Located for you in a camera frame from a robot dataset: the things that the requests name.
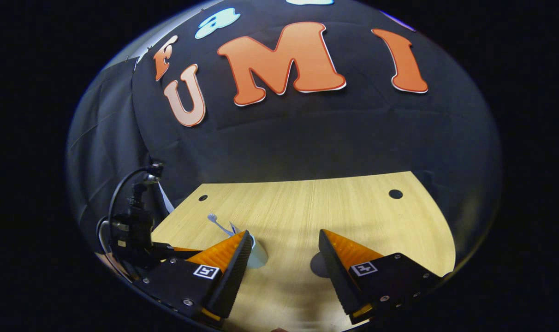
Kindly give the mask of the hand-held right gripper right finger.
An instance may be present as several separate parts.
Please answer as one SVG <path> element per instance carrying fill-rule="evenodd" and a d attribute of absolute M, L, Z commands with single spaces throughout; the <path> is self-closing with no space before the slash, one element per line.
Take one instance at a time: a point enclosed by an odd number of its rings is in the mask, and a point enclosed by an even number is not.
<path fill-rule="evenodd" d="M 408 311 L 451 275 L 449 262 L 421 257 L 408 245 L 371 247 L 321 229 L 318 250 L 352 324 L 377 324 Z"/>

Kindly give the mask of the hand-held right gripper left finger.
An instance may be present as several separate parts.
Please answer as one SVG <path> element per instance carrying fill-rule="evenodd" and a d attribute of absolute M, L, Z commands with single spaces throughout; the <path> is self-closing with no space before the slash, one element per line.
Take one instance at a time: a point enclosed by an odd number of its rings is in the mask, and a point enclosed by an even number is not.
<path fill-rule="evenodd" d="M 188 319 L 223 323 L 237 298 L 252 243 L 250 232 L 242 231 L 191 258 L 170 257 L 139 280 L 139 290 Z"/>

